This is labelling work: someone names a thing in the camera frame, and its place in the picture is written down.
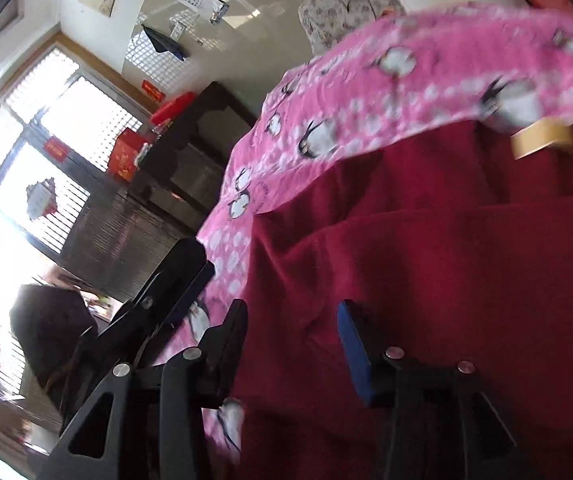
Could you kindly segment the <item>dark red sweater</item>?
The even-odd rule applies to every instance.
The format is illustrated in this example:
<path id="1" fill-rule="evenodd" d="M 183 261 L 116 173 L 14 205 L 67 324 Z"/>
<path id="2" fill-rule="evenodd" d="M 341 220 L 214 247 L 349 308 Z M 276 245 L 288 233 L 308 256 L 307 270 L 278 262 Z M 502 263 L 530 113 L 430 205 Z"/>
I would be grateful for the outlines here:
<path id="1" fill-rule="evenodd" d="M 241 479 L 369 479 L 383 418 L 337 333 L 471 362 L 538 478 L 573 479 L 573 154 L 460 122 L 342 160 L 252 223 Z"/>

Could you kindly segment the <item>red gift box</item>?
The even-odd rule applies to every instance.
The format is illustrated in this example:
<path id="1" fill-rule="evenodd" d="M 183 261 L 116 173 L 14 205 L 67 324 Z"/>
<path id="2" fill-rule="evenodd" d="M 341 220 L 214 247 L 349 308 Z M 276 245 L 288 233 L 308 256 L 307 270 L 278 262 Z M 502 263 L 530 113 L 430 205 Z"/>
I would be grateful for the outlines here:
<path id="1" fill-rule="evenodd" d="M 150 122 L 154 126 L 159 126 L 174 120 L 178 115 L 180 115 L 194 100 L 196 99 L 196 94 L 194 92 L 184 92 L 177 96 L 177 98 L 172 99 L 164 103 L 159 107 L 150 117 Z"/>

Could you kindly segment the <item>floral quilt pillow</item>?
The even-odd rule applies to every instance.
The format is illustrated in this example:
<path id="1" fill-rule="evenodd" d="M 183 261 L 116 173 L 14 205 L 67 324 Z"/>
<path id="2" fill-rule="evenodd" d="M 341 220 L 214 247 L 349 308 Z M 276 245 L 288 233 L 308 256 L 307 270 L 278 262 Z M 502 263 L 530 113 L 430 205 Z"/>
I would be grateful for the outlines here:
<path id="1" fill-rule="evenodd" d="M 405 13 L 399 0 L 303 0 L 297 14 L 311 51 L 317 56 L 387 11 Z"/>

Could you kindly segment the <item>window with lattice grille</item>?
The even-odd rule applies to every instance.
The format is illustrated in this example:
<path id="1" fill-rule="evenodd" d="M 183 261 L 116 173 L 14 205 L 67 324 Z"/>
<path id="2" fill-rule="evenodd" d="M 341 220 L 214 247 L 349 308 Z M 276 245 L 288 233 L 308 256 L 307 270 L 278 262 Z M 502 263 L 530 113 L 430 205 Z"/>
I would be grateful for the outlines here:
<path id="1" fill-rule="evenodd" d="M 116 186 L 118 136 L 144 133 L 148 111 L 114 70 L 56 34 L 0 91 L 0 214 L 59 259 L 86 206 Z"/>

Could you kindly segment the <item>dark hanging cloth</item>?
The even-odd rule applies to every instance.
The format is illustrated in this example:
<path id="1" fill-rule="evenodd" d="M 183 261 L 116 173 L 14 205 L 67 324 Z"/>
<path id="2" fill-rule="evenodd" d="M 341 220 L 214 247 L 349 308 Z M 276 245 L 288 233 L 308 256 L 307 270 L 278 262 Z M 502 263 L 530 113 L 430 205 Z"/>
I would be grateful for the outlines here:
<path id="1" fill-rule="evenodd" d="M 179 61 L 184 61 L 189 58 L 189 53 L 176 40 L 149 26 L 143 25 L 142 29 L 145 36 L 150 40 L 156 53 L 170 53 L 171 55 L 174 55 L 175 58 L 178 58 Z"/>

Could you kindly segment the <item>pink penguin blanket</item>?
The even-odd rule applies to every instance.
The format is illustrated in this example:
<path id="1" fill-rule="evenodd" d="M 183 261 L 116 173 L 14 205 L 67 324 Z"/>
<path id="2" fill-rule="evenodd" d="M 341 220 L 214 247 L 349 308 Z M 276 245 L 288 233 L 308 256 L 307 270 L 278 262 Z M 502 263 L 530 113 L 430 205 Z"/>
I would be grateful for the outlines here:
<path id="1" fill-rule="evenodd" d="M 511 143 L 545 117 L 573 128 L 573 15 L 552 10 L 466 4 L 387 15 L 289 70 L 234 147 L 198 234 L 216 271 L 205 293 L 210 319 L 244 299 L 254 218 L 337 162 L 460 122 Z M 203 422 L 217 452 L 239 462 L 238 400 L 231 417 L 208 410 Z"/>

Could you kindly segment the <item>tan tape roll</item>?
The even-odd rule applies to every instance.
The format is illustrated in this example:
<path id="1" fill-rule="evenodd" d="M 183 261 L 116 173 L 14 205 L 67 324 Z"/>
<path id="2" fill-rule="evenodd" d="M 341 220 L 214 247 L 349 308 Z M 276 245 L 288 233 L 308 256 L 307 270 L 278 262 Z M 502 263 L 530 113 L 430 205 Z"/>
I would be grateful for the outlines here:
<path id="1" fill-rule="evenodd" d="M 524 158 L 547 148 L 573 153 L 573 128 L 559 118 L 541 118 L 513 134 L 511 148 L 515 159 Z"/>

